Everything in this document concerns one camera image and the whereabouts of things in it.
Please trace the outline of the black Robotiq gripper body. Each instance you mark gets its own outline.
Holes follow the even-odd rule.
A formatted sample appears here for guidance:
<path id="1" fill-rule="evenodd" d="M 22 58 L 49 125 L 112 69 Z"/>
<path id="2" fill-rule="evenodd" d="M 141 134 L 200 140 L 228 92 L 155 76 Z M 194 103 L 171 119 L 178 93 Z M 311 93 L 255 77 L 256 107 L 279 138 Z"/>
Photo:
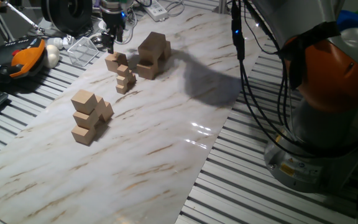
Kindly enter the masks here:
<path id="1" fill-rule="evenodd" d="M 126 14 L 123 11 L 103 11 L 103 21 L 110 35 L 122 35 L 126 26 Z"/>

